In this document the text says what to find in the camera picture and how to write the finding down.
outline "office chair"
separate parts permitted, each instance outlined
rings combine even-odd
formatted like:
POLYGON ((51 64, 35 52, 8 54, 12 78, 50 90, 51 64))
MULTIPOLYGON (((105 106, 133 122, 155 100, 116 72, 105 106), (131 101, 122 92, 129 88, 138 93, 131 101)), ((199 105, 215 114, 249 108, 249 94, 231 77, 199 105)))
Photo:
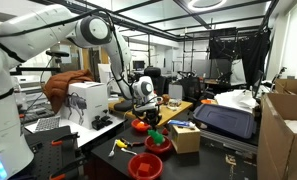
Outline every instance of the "office chair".
POLYGON ((199 77, 187 77, 179 80, 183 90, 184 90, 184 101, 193 103, 191 110, 201 105, 200 100, 203 99, 203 94, 201 92, 199 77))
POLYGON ((144 75, 149 76, 154 85, 154 91, 158 96, 165 94, 166 77, 161 76, 161 69, 158 67, 147 67, 144 70, 144 75))

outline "orange cloth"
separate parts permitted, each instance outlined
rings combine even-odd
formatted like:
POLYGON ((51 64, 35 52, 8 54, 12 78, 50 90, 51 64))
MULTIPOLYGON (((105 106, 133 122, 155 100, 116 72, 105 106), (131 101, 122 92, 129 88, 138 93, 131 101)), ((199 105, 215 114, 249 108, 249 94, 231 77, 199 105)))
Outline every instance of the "orange cloth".
POLYGON ((57 113, 65 101, 69 84, 94 81, 91 72, 87 70, 68 71, 49 78, 43 92, 51 103, 52 110, 57 113))

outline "lamp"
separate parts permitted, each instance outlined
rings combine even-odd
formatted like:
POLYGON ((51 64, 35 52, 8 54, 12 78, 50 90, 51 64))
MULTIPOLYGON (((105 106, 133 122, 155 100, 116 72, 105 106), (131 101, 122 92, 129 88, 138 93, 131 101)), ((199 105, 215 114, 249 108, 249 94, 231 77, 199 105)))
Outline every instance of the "lamp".
POLYGON ((220 6, 222 6, 223 4, 225 4, 227 2, 227 0, 220 0, 220 2, 209 5, 209 6, 195 6, 195 3, 198 2, 199 0, 191 0, 188 3, 188 8, 194 11, 208 11, 211 9, 215 9, 218 8, 220 6))

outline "black curtain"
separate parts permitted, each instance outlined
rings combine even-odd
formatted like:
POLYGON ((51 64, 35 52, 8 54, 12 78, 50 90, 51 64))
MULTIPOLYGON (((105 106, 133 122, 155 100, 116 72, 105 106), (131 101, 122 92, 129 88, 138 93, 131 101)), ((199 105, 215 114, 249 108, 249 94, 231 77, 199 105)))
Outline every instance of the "black curtain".
POLYGON ((270 47, 270 30, 256 35, 235 40, 221 40, 216 34, 210 38, 210 59, 242 59, 247 85, 254 83, 254 78, 261 70, 264 72, 265 58, 270 47))

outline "ceiling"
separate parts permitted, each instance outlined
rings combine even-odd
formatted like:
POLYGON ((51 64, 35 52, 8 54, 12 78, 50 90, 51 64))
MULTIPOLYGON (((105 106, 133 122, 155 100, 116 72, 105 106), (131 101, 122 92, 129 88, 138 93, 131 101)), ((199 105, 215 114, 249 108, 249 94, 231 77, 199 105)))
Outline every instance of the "ceiling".
MULTIPOLYGON (((188 8, 190 0, 31 1, 41 4, 63 4, 77 14, 105 8, 115 15, 114 21, 125 36, 153 34, 174 41, 182 40, 183 37, 180 35, 185 32, 187 38, 196 37, 195 35, 207 38, 207 35, 203 37, 198 35, 198 32, 205 34, 204 32, 224 28, 237 28, 236 32, 240 35, 255 33, 268 23, 269 16, 278 3, 278 0, 227 0, 216 9, 198 12, 188 8)), ((207 6, 220 1, 199 0, 195 6, 207 6)))

